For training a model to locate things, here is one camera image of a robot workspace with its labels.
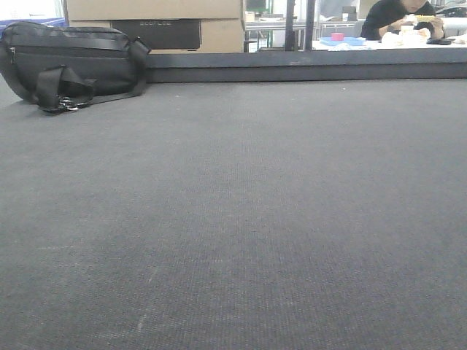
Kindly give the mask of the black shoulder bag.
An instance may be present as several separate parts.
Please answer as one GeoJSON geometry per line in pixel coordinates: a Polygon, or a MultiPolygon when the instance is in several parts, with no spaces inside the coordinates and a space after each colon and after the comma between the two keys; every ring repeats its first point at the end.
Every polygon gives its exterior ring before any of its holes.
{"type": "Polygon", "coordinates": [[[1,34],[1,75],[18,97],[58,114],[143,94],[149,52],[113,28],[17,21],[1,34]]]}

